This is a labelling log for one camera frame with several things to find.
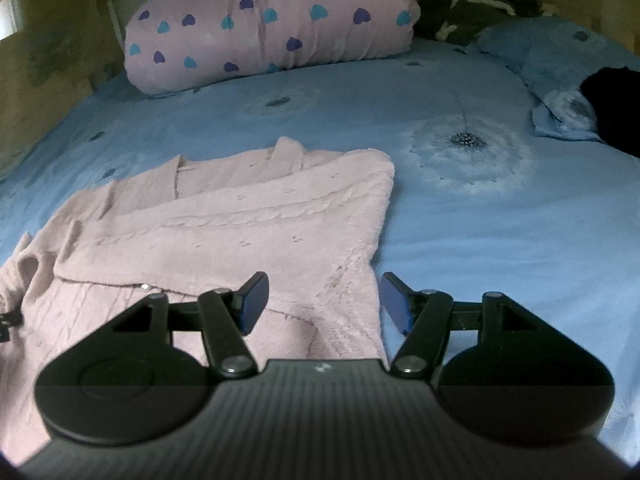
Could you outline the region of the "pink knit cardigan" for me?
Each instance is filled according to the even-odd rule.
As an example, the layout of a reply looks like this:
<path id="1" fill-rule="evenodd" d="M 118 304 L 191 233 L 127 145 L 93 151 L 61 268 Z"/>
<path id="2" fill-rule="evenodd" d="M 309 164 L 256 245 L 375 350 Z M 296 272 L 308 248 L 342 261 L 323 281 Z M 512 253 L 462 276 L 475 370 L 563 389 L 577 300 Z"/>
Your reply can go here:
<path id="1" fill-rule="evenodd" d="M 191 300 L 262 271 L 269 301 L 248 340 L 259 363 L 382 358 L 371 261 L 394 173 L 377 150 L 284 137 L 75 193 L 1 269 L 1 309 L 24 316 L 1 348 L 4 456 L 21 463 L 47 442 L 32 394 L 47 362 L 152 292 Z"/>

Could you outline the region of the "blue dandelion bed sheet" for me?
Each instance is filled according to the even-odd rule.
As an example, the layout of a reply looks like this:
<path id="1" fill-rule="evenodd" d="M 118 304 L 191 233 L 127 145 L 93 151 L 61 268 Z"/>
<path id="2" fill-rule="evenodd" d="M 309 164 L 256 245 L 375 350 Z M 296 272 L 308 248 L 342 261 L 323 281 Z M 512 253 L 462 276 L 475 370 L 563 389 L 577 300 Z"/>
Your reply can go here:
<path id="1" fill-rule="evenodd" d="M 639 163 L 536 136 L 533 96 L 485 55 L 422 42 L 400 58 L 235 79 L 152 98 L 118 76 L 1 185 L 1 253 L 83 188 L 177 155 L 289 136 L 376 148 L 396 168 L 378 272 L 461 300 L 501 290 L 597 356 L 616 395 L 603 442 L 639 458 Z"/>

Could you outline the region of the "sheer floral curtain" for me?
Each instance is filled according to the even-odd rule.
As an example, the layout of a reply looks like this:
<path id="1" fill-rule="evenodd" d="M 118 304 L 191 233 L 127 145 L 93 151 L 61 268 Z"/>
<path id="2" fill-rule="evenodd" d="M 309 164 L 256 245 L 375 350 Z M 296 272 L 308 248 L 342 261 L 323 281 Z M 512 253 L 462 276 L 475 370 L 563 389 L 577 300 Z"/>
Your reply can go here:
<path id="1" fill-rule="evenodd" d="M 106 0 L 1 0 L 1 177 L 123 60 Z"/>

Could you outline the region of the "blue dandelion pillow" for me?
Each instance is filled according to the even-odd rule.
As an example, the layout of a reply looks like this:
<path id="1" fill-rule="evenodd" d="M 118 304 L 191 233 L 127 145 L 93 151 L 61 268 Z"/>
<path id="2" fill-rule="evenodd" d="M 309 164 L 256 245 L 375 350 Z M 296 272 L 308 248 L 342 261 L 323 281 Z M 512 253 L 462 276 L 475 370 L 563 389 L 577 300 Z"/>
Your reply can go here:
<path id="1" fill-rule="evenodd" d="M 600 140 L 580 84 L 602 68 L 639 68 L 638 56 L 614 40 L 548 16 L 488 27 L 476 45 L 505 62 L 538 99 L 532 113 L 536 136 L 570 142 Z"/>

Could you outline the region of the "pink heart-print rolled quilt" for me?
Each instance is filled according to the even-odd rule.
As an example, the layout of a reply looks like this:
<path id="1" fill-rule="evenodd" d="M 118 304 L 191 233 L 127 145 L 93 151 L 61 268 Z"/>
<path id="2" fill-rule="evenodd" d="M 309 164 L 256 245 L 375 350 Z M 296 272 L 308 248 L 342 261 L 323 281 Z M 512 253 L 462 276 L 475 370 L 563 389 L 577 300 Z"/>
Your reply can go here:
<path id="1" fill-rule="evenodd" d="M 149 96 L 408 51 L 416 0 L 146 0 L 125 30 L 128 80 Z"/>

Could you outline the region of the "black cloth on pillow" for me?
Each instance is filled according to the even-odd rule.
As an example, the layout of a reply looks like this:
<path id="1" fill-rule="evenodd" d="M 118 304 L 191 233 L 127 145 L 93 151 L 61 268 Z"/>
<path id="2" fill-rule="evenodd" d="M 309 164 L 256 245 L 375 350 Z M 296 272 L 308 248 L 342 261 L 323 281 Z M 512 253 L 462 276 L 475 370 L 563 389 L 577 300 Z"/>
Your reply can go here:
<path id="1" fill-rule="evenodd" d="M 639 157 L 639 72 L 625 66 L 601 68 L 579 86 L 596 118 L 598 137 Z"/>

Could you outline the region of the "black white-trimmed garment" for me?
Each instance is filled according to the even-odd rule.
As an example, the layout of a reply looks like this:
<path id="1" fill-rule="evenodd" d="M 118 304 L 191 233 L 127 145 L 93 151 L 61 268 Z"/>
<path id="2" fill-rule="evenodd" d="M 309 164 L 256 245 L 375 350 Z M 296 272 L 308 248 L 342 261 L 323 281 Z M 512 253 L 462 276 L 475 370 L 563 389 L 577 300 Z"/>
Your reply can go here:
<path id="1" fill-rule="evenodd" d="M 418 0 L 413 38 L 467 46 L 487 27 L 539 18 L 540 0 Z"/>

